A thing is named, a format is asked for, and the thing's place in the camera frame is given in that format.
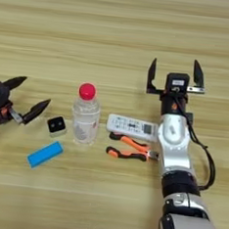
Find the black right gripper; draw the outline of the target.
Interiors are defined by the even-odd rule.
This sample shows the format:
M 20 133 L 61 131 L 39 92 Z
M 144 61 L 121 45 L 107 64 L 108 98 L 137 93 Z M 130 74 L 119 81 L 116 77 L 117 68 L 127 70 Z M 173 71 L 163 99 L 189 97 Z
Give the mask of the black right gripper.
M 162 115 L 186 115 L 186 104 L 189 94 L 200 94 L 203 95 L 205 93 L 205 85 L 204 85 L 204 74 L 201 69 L 200 63 L 195 60 L 194 61 L 194 82 L 197 87 L 178 87 L 173 86 L 171 88 L 166 88 L 164 91 L 157 89 L 153 83 L 153 80 L 156 77 L 156 65 L 157 59 L 153 59 L 152 64 L 148 69 L 147 76 L 147 94 L 155 94 L 160 95 L 161 102 L 161 111 Z

